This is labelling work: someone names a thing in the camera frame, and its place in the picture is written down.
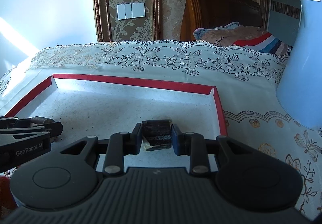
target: light blue vase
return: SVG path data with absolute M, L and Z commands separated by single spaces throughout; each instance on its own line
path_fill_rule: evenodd
M 322 127 L 322 0 L 301 0 L 297 38 L 276 97 L 301 125 Z

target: light switch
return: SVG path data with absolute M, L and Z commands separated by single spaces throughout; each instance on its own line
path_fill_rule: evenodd
M 116 7 L 117 7 L 117 11 L 118 11 L 118 20 L 126 19 L 125 4 L 118 4 Z
M 125 4 L 125 16 L 126 16 L 126 19 L 132 18 L 132 4 L 131 3 Z
M 132 18 L 145 17 L 144 3 L 132 3 Z

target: striped pillow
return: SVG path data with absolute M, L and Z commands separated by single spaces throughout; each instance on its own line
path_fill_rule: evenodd
M 276 55 L 289 55 L 292 46 L 275 38 L 262 27 L 238 26 L 234 29 L 204 29 L 194 31 L 197 40 L 205 40 L 216 46 L 239 45 L 247 49 Z
M 269 32 L 266 32 L 264 35 L 251 40 L 237 40 L 233 44 L 250 50 L 273 53 L 276 55 L 289 55 L 293 48 L 292 46 L 287 45 L 281 40 L 275 38 Z

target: metal screw head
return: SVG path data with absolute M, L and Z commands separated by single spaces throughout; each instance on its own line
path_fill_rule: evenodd
M 121 170 L 121 168 L 116 165 L 110 165 L 110 166 L 105 167 L 104 170 L 105 170 L 105 172 L 107 172 L 109 174 L 113 174 L 113 173 L 118 173 Z
M 192 171 L 194 173 L 197 173 L 197 174 L 204 174 L 206 172 L 209 171 L 208 167 L 204 166 L 204 165 L 198 165 L 198 166 L 194 166 L 194 168 L 192 169 Z

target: sunlight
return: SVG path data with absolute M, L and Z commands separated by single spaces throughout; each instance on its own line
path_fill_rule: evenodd
M 15 65 L 13 65 L 12 63 L 8 62 L 7 60 L 3 60 L 4 61 L 4 65 L 5 65 L 5 68 L 7 70 L 11 70 L 15 67 Z
M 29 57 L 34 56 L 39 50 L 16 32 L 10 24 L 0 17 L 0 32 L 3 36 L 15 45 L 20 51 Z
M 6 96 L 19 82 L 26 77 L 26 72 L 30 67 L 31 60 L 32 57 L 28 57 L 11 71 L 9 84 L 3 91 L 2 97 Z

